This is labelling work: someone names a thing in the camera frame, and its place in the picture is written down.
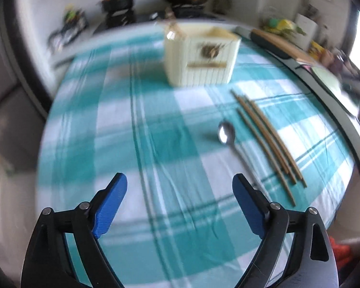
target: table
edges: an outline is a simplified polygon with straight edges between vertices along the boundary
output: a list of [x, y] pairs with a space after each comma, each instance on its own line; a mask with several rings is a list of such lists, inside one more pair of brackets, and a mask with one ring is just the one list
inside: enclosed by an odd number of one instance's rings
[[[269, 118], [308, 188], [289, 183], [293, 208], [230, 90]], [[72, 209], [117, 172], [128, 191], [99, 242], [126, 287], [234, 287], [260, 243], [232, 194], [240, 160], [217, 139], [220, 121], [236, 128], [272, 201], [316, 207], [328, 227], [354, 160], [325, 108], [287, 67], [243, 39], [227, 85], [172, 88], [163, 69], [163, 35], [149, 34], [78, 55], [53, 103], [39, 155], [38, 211]], [[79, 278], [88, 283], [67, 236]], [[285, 265], [288, 235], [276, 278]]]

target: wooden cutting board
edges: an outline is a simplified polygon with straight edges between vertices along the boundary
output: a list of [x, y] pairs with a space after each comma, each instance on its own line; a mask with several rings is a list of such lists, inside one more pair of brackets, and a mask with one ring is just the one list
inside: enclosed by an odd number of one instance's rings
[[284, 53], [286, 53], [288, 56], [292, 57], [294, 60], [306, 63], [310, 65], [316, 65], [316, 61], [310, 57], [306, 52], [295, 46], [294, 44], [288, 42], [287, 40], [283, 39], [280, 36], [277, 36], [275, 34], [265, 32], [259, 29], [253, 29], [252, 33], [262, 37]]

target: stove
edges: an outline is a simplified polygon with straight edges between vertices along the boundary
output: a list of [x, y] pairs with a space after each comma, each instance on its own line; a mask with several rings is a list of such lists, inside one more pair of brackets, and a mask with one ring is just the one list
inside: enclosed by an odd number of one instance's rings
[[[200, 5], [172, 6], [176, 18], [179, 19], [214, 19], [223, 21], [223, 19], [204, 12], [204, 7]], [[151, 14], [135, 14], [132, 9], [119, 11], [113, 14], [108, 13], [103, 21], [94, 31], [94, 34], [111, 28], [122, 27], [135, 23], [146, 23], [165, 19], [165, 11], [153, 12]]]

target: metal screw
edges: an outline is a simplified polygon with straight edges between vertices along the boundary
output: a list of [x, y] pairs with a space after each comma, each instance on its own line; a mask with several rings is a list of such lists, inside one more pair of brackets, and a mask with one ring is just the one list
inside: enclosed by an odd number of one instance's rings
[[42, 214], [44, 214], [44, 215], [48, 215], [48, 214], [50, 214], [51, 213], [51, 211], [52, 211], [52, 209], [50, 208], [50, 207], [46, 207], [46, 208], [44, 208], [43, 210], [42, 210]]
[[310, 213], [312, 213], [312, 214], [317, 214], [317, 213], [318, 213], [318, 210], [317, 210], [316, 208], [314, 208], [314, 207], [309, 207], [309, 208], [308, 208], [308, 211], [309, 211]]
[[79, 208], [81, 210], [87, 210], [89, 208], [89, 202], [88, 201], [83, 201], [80, 205]]
[[278, 202], [271, 202], [271, 208], [274, 210], [279, 210], [281, 205]]

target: white container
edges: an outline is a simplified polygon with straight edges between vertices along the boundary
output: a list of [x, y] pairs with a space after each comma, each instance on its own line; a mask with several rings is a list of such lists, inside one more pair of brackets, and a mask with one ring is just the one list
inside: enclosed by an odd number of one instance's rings
[[302, 50], [308, 51], [309, 46], [311, 45], [311, 41], [315, 36], [316, 30], [318, 28], [318, 24], [309, 18], [298, 14], [296, 16], [296, 25], [298, 25], [306, 33], [306, 36], [297, 33], [295, 34], [295, 38], [293, 38], [292, 41]]
[[165, 71], [172, 86], [224, 84], [231, 80], [241, 38], [208, 24], [166, 29]]

